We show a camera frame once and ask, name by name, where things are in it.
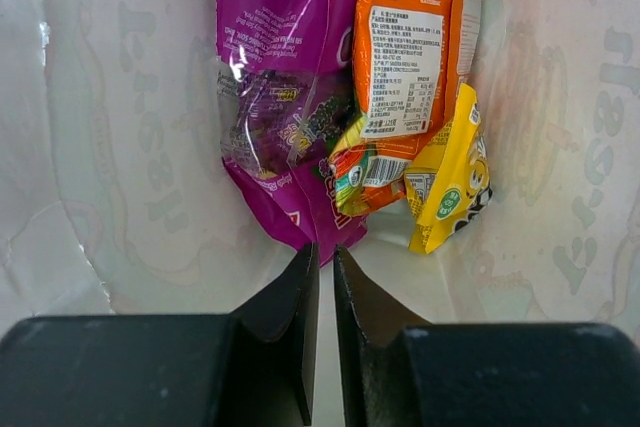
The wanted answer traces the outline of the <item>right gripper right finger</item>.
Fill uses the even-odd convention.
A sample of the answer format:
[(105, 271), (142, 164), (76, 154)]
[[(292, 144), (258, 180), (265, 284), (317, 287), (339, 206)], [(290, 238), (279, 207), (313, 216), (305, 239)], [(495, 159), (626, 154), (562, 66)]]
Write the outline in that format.
[(639, 351), (603, 323), (433, 324), (333, 259), (349, 426), (635, 426)]

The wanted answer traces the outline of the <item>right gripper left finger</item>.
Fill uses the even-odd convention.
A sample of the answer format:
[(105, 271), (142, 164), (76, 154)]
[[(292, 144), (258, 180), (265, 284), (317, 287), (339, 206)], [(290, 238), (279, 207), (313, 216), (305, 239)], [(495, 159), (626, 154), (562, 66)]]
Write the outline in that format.
[(40, 316), (1, 340), (5, 426), (308, 426), (319, 261), (225, 314)]

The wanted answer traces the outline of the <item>yellow M&M's bag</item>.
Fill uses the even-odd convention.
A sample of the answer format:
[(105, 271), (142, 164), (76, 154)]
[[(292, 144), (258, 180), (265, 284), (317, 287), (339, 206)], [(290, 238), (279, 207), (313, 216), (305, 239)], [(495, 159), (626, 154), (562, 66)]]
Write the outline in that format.
[(476, 91), (462, 84), (454, 116), (404, 172), (415, 228), (409, 250), (429, 254), (468, 225), (492, 198)]

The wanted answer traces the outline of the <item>orange fruit candy bag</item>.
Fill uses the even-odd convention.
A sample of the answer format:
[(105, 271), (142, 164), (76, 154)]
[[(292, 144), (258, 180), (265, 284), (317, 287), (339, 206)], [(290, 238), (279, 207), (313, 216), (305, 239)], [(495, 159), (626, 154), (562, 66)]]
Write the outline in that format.
[(359, 113), (329, 157), (340, 213), (370, 214), (404, 196), (406, 169), (452, 118), (470, 74), (481, 1), (357, 0)]

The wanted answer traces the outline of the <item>purple candy bag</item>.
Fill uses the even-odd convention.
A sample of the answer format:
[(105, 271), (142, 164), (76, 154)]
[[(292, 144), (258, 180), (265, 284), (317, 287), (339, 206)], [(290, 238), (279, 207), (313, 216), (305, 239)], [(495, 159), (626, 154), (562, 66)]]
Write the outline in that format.
[(366, 231), (340, 213), (329, 156), (358, 115), (356, 0), (216, 0), (223, 165), (256, 220), (321, 263)]

